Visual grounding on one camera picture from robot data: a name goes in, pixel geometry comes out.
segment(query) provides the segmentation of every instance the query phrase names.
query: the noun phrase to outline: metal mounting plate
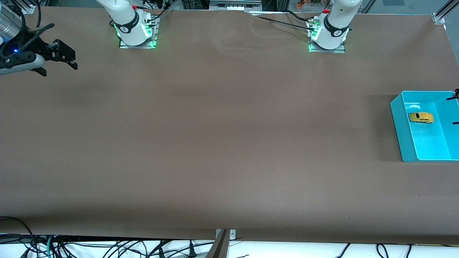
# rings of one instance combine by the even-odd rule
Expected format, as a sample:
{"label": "metal mounting plate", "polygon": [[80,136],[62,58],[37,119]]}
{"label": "metal mounting plate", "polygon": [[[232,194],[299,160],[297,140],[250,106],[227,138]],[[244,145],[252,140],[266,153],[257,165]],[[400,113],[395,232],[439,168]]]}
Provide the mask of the metal mounting plate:
{"label": "metal mounting plate", "polygon": [[[217,239],[219,233],[221,232],[222,230],[215,230],[215,239]],[[229,239],[230,240],[234,240],[236,239],[236,230],[229,230]]]}
{"label": "metal mounting plate", "polygon": [[433,20],[434,24],[445,24],[445,19],[441,19],[441,20],[438,21],[436,19],[435,13],[432,14],[432,20]]}

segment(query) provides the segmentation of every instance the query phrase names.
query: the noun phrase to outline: blue plastic container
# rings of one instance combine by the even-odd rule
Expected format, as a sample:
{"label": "blue plastic container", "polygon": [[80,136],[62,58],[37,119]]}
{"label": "blue plastic container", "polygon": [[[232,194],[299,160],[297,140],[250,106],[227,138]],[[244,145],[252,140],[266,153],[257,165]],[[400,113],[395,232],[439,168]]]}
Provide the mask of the blue plastic container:
{"label": "blue plastic container", "polygon": [[[391,102],[404,162],[459,162],[459,103],[452,91],[403,91]],[[432,113],[435,122],[411,122],[413,112]]]}

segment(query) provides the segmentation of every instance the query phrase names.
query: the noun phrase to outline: black cable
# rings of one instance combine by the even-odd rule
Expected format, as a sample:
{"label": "black cable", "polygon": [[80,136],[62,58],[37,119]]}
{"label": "black cable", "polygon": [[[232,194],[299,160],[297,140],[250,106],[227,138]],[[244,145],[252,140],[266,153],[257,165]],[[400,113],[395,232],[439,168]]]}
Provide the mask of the black cable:
{"label": "black cable", "polygon": [[131,241],[126,241],[124,244],[118,246],[118,248],[117,248],[115,251],[113,251],[107,258],[110,258],[110,257],[111,257],[113,254],[115,254],[117,251],[118,251],[118,257],[120,257],[120,256],[121,256],[121,254],[120,254],[120,249],[121,249],[123,246],[129,244],[130,242],[131,242]]}
{"label": "black cable", "polygon": [[27,250],[36,253],[37,254],[37,258],[48,257],[48,254],[45,251],[42,251],[42,250],[38,249],[38,247],[34,247],[33,244],[29,243],[30,246],[28,247],[26,243],[24,243],[22,241],[19,241],[19,242],[21,242],[27,248]]}
{"label": "black cable", "polygon": [[30,228],[24,223],[24,221],[22,221],[22,220],[20,220],[18,218],[15,218],[15,217],[10,217],[10,216],[0,216],[0,219],[11,219],[11,220],[15,220],[15,221],[21,223],[26,228],[27,232],[29,233],[30,237],[32,238],[32,241],[35,244],[35,249],[38,249],[37,240],[35,239],[35,237],[34,237],[32,231],[30,230]]}
{"label": "black cable", "polygon": [[164,245],[166,245],[167,243],[171,242],[172,240],[164,240],[164,241],[161,241],[159,243],[159,245],[157,245],[155,248],[153,248],[153,250],[147,255],[145,256],[145,258],[150,258],[154,252],[158,251],[161,247],[163,247]]}
{"label": "black cable", "polygon": [[40,0],[35,0],[37,3],[37,8],[38,8],[38,20],[37,20],[37,28],[40,27],[41,24],[41,7],[40,7]]}
{"label": "black cable", "polygon": [[301,18],[301,17],[299,17],[296,13],[294,13],[294,12],[292,12],[292,11],[290,11],[290,10],[285,10],[285,11],[282,11],[282,12],[288,12],[288,13],[290,13],[291,15],[293,15],[296,19],[298,19],[298,20],[300,20],[300,21],[307,22],[308,19],[310,19],[310,18]]}
{"label": "black cable", "polygon": [[[208,243],[202,243],[202,244],[197,244],[197,245],[194,245],[194,247],[200,247],[200,246],[205,246],[205,245],[212,245],[213,242],[208,242]],[[166,258],[171,258],[172,256],[176,255],[177,253],[182,253],[183,251],[186,251],[190,249],[190,247],[187,247],[187,248],[183,248],[182,250],[177,250],[175,251],[173,254],[167,256]]]}
{"label": "black cable", "polygon": [[105,258],[105,256],[107,256],[107,254],[115,247],[118,247],[119,248],[119,244],[121,244],[121,241],[116,241],[116,243],[110,248],[107,250],[107,252],[105,252],[104,256],[102,256],[102,258]]}
{"label": "black cable", "polygon": [[41,34],[43,34],[43,32],[45,32],[46,30],[48,30],[48,29],[50,29],[50,28],[52,28],[52,27],[54,27],[54,23],[50,23],[50,24],[44,26],[41,30],[38,31],[37,34],[35,34],[35,35],[34,35],[31,39],[29,39],[24,45],[22,45],[22,47],[19,48],[19,49],[17,50],[17,52],[13,52],[13,53],[12,53],[11,55],[9,55],[9,56],[5,56],[5,55],[3,54],[3,51],[5,50],[5,45],[6,45],[6,44],[4,44],[4,45],[2,46],[2,48],[0,49],[0,57],[2,57],[2,58],[4,58],[4,59],[8,59],[8,58],[12,57],[13,55],[15,55],[16,53],[19,53],[19,52],[23,51],[23,50],[26,49],[32,42],[34,42]]}
{"label": "black cable", "polygon": [[190,240],[190,255],[188,257],[195,258],[197,256],[195,252],[195,247],[193,245],[193,241]]}
{"label": "black cable", "polygon": [[27,255],[29,253],[29,249],[27,249],[22,255],[20,258],[27,258]]}
{"label": "black cable", "polygon": [[143,241],[142,241],[142,245],[143,245],[144,248],[145,248],[145,253],[148,253],[147,248],[146,248],[146,245],[145,245],[145,243],[144,243]]}
{"label": "black cable", "polygon": [[62,257],[62,253],[61,253],[61,250],[59,249],[59,243],[57,244],[57,252],[59,253],[59,257]]}
{"label": "black cable", "polygon": [[351,245],[351,243],[347,243],[347,245],[344,247],[344,249],[341,251],[341,254],[337,256],[336,258],[342,258],[344,253],[346,252],[347,248]]}
{"label": "black cable", "polygon": [[147,20],[146,22],[151,22],[151,21],[154,21],[154,20],[158,19],[166,10],[167,10],[167,8],[164,8],[158,16],[156,16],[153,19]]}
{"label": "black cable", "polygon": [[113,245],[90,245],[90,244],[81,244],[81,243],[75,243],[75,242],[68,242],[66,245],[77,245],[77,246],[82,246],[82,247],[98,247],[98,248],[113,248]]}
{"label": "black cable", "polygon": [[[382,246],[382,248],[384,249],[384,252],[386,253],[386,257],[382,256],[382,254],[379,252],[379,246]],[[376,251],[378,252],[378,254],[379,254],[379,256],[381,258],[389,258],[389,254],[387,253],[387,249],[383,244],[377,244],[376,245]]]}
{"label": "black cable", "polygon": [[166,258],[166,257],[164,256],[164,251],[162,250],[162,247],[159,248],[158,254],[159,254],[159,258]]}
{"label": "black cable", "polygon": [[10,240],[10,241],[6,241],[6,242],[2,242],[0,244],[4,245],[4,244],[9,244],[9,243],[13,243],[13,242],[18,242],[19,240],[18,239],[15,239],[15,240]]}
{"label": "black cable", "polygon": [[409,245],[408,245],[408,251],[406,252],[405,258],[408,258],[409,253],[411,252],[411,246],[412,246],[412,244],[409,244]]}
{"label": "black cable", "polygon": [[65,247],[65,244],[62,244],[62,249],[64,250],[64,252],[67,252],[68,253],[68,257],[72,257],[72,258],[78,258],[76,255],[74,255],[70,250],[67,249],[67,247]]}
{"label": "black cable", "polygon": [[295,25],[295,24],[291,24],[291,23],[287,23],[287,22],[281,22],[281,21],[277,21],[277,20],[273,20],[273,19],[269,19],[269,18],[265,18],[265,17],[261,17],[261,16],[257,16],[257,17],[260,18],[260,19],[263,19],[263,20],[268,20],[268,21],[272,21],[272,22],[278,22],[278,23],[282,23],[282,24],[293,26],[293,27],[297,27],[297,28],[303,28],[303,29],[306,29],[306,30],[314,30],[313,28],[307,28],[307,27],[304,27],[304,26],[299,26],[299,25]]}
{"label": "black cable", "polygon": [[128,246],[127,248],[125,248],[125,249],[121,252],[121,254],[118,255],[118,257],[120,257],[121,255],[123,255],[123,254],[124,254],[125,252],[127,252],[127,251],[132,251],[132,250],[131,250],[131,247],[137,245],[137,244],[140,243],[140,242],[142,242],[142,241],[137,241],[137,242],[135,242],[134,244],[132,244],[132,245]]}
{"label": "black cable", "polygon": [[328,5],[330,4],[331,0],[328,0],[327,5],[324,7],[324,10],[327,9]]}
{"label": "black cable", "polygon": [[64,254],[65,254],[67,257],[70,257],[70,254],[68,254],[67,251],[66,251],[65,248],[64,248],[64,243],[60,243],[60,244],[58,244],[58,245],[61,246],[62,250],[64,251]]}
{"label": "black cable", "polygon": [[23,32],[26,29],[26,18],[22,12],[22,9],[19,7],[18,3],[16,0],[11,0],[11,3],[19,10],[19,15],[21,16],[22,19],[22,24],[21,24],[21,29],[19,30],[19,33]]}
{"label": "black cable", "polygon": [[154,9],[150,2],[148,2],[148,1],[143,1],[143,2],[144,2],[144,4],[147,3],[151,7],[151,9]]}

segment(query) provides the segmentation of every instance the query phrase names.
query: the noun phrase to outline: white floor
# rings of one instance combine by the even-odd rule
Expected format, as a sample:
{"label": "white floor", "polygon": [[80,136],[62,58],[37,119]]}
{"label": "white floor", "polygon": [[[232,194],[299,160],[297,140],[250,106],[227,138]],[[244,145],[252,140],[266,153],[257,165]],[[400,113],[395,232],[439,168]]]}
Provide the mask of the white floor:
{"label": "white floor", "polygon": [[[207,243],[210,241],[193,241],[194,244]],[[147,251],[150,252],[159,241],[146,241]],[[89,244],[108,245],[111,246],[115,242],[91,242]],[[174,249],[183,249],[189,246],[189,241],[172,241],[164,246],[164,252]],[[346,244],[325,244],[325,243],[286,243],[286,242],[251,242],[251,241],[232,241],[230,243],[228,258],[336,258],[340,255]],[[378,258],[376,252],[376,245],[373,244],[351,244],[347,249],[343,258]],[[408,250],[406,245],[385,245],[390,258],[405,258]],[[107,248],[100,247],[80,247],[68,246],[69,250],[77,258],[101,258],[108,250]],[[211,245],[202,247],[195,247],[197,254],[202,254],[204,257],[210,249]],[[145,253],[144,246],[138,244],[134,246],[135,250]],[[0,258],[18,258],[25,251],[22,244],[5,244],[0,245]],[[117,257],[118,253],[115,252],[112,258]],[[36,254],[30,253],[29,258],[36,257]],[[139,254],[134,252],[127,252],[123,254],[123,258],[138,258]],[[183,254],[173,256],[175,258],[185,257]],[[457,258],[459,257],[459,247],[435,247],[435,246],[413,246],[409,258]]]}

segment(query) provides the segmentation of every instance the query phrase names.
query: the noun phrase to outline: wire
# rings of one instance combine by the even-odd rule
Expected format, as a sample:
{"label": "wire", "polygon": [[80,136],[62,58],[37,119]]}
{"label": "wire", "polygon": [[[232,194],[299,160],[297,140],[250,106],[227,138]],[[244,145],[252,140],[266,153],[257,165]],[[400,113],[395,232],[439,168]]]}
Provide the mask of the wire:
{"label": "wire", "polygon": [[146,245],[145,245],[145,243],[144,243],[143,241],[142,241],[142,245],[143,245],[144,248],[145,248],[145,253],[148,253],[148,251],[147,251],[147,249],[146,249]]}
{"label": "wire", "polygon": [[269,6],[269,4],[272,2],[273,0],[269,0],[269,2],[266,4],[266,6],[262,9],[262,11],[266,10],[266,8]]}
{"label": "wire", "polygon": [[123,255],[123,254],[124,254],[125,252],[127,252],[127,251],[131,251],[130,248],[133,247],[133,246],[135,246],[135,245],[137,245],[137,244],[140,243],[140,242],[142,242],[142,241],[137,241],[137,242],[135,242],[134,244],[130,245],[128,248],[125,248],[125,249],[121,252],[121,254],[118,255],[118,257],[120,257],[121,255]]}
{"label": "wire", "polygon": [[75,243],[75,242],[68,242],[66,245],[77,245],[77,246],[82,246],[82,247],[99,247],[99,248],[113,248],[113,245],[96,245],[96,244],[80,244],[80,243]]}
{"label": "wire", "polygon": [[35,0],[37,3],[37,8],[38,8],[38,20],[37,20],[37,28],[40,27],[41,24],[41,7],[40,7],[40,0]]}
{"label": "wire", "polygon": [[282,24],[293,26],[293,27],[297,27],[297,28],[303,28],[303,29],[306,29],[306,30],[314,30],[313,28],[307,28],[307,27],[304,27],[304,26],[299,26],[299,25],[295,25],[295,24],[291,24],[291,23],[287,23],[287,22],[281,22],[281,21],[277,21],[277,20],[273,20],[273,19],[269,19],[269,18],[265,18],[265,17],[261,17],[261,16],[257,16],[257,17],[260,18],[260,19],[263,19],[263,20],[268,20],[268,21],[272,21],[272,22],[278,22],[278,23],[282,23]]}
{"label": "wire", "polygon": [[164,245],[166,245],[167,243],[171,242],[172,240],[164,240],[164,241],[161,241],[159,243],[159,245],[157,245],[155,248],[153,248],[153,250],[147,255],[145,256],[145,258],[150,258],[154,252],[158,251],[161,247],[163,247]]}
{"label": "wire", "polygon": [[[129,243],[129,241],[126,241],[124,244],[120,245],[121,244],[121,241],[117,242],[112,248],[114,247],[118,247],[115,251],[113,251],[107,258],[110,258],[114,253],[116,253],[117,250],[119,250],[121,247],[127,245]],[[111,248],[107,250],[107,252],[104,254],[104,256],[102,256],[102,258],[105,258],[105,256],[108,254],[108,252],[110,252]]]}
{"label": "wire", "polygon": [[21,24],[21,29],[19,30],[19,33],[21,33],[22,31],[24,31],[26,29],[26,18],[24,16],[24,13],[22,12],[21,8],[17,4],[16,0],[12,0],[11,3],[13,3],[13,5],[19,10],[19,14],[21,15],[22,24]]}
{"label": "wire", "polygon": [[346,252],[347,248],[351,245],[351,243],[347,243],[347,245],[344,247],[344,249],[341,251],[341,254],[337,256],[336,258],[342,258],[344,253]]}
{"label": "wire", "polygon": [[[379,246],[382,246],[382,248],[384,249],[384,252],[386,253],[386,257],[382,256],[382,254],[379,252]],[[381,258],[389,258],[389,254],[387,253],[387,249],[383,244],[377,244],[376,245],[376,251],[378,252],[378,254],[379,254],[379,256]]]}
{"label": "wire", "polygon": [[331,0],[328,0],[327,5],[324,7],[324,10],[327,9],[328,5],[330,4]]}
{"label": "wire", "polygon": [[35,249],[38,249],[37,240],[35,239],[34,235],[32,234],[32,231],[30,230],[30,228],[24,223],[24,221],[22,221],[22,220],[20,220],[18,218],[15,218],[15,217],[10,217],[10,216],[0,216],[0,219],[11,219],[11,220],[15,220],[15,221],[21,223],[26,228],[27,232],[29,233],[30,237],[32,238],[32,241],[35,244]]}
{"label": "wire", "polygon": [[143,1],[143,2],[147,3],[150,6],[151,9],[154,9],[150,2],[148,2],[148,1]]}
{"label": "wire", "polygon": [[406,252],[405,258],[408,258],[409,253],[411,252],[411,246],[412,246],[411,244],[408,245],[408,251]]}
{"label": "wire", "polygon": [[[209,242],[209,243],[203,243],[203,244],[197,244],[197,245],[193,245],[193,247],[200,247],[200,246],[205,246],[205,245],[211,245],[213,244],[213,242]],[[167,256],[166,258],[171,258],[172,256],[176,255],[177,253],[182,253],[183,251],[186,251],[190,249],[190,247],[187,247],[187,248],[183,248],[182,250],[177,250],[175,251],[173,254]]]}
{"label": "wire", "polygon": [[290,10],[285,10],[285,11],[283,11],[283,12],[288,12],[288,13],[290,13],[291,15],[293,15],[296,19],[298,19],[298,20],[300,20],[300,21],[307,22],[308,19],[310,19],[310,18],[301,18],[301,17],[299,17],[296,13],[294,13],[294,12],[292,12],[292,11],[290,11]]}
{"label": "wire", "polygon": [[0,57],[4,58],[4,59],[8,59],[10,57],[12,57],[13,55],[15,55],[16,53],[19,53],[21,51],[23,51],[24,49],[26,49],[30,44],[32,44],[32,42],[34,42],[41,34],[43,34],[43,32],[45,32],[46,30],[50,29],[54,27],[54,23],[50,23],[46,26],[44,26],[37,34],[35,34],[31,39],[29,39],[21,48],[19,48],[17,50],[17,52],[13,52],[11,55],[9,56],[5,56],[3,54],[4,50],[5,50],[5,45],[2,46],[2,48],[0,49]]}
{"label": "wire", "polygon": [[166,10],[167,10],[167,8],[164,8],[158,16],[156,16],[153,19],[147,20],[147,22],[151,22],[151,21],[154,21],[154,20],[158,19],[162,15],[162,13],[164,13]]}
{"label": "wire", "polygon": [[164,21],[164,19],[165,19],[171,12],[172,12],[172,10],[170,10],[168,13],[166,13],[166,15],[165,15],[158,23],[155,24],[155,26],[158,25],[158,24],[160,24],[162,21]]}
{"label": "wire", "polygon": [[51,254],[50,254],[50,246],[51,246],[51,239],[52,239],[52,238],[53,238],[53,236],[50,236],[50,237],[48,238],[48,242],[47,242],[47,244],[46,244],[46,253],[48,254],[48,256],[51,256]]}

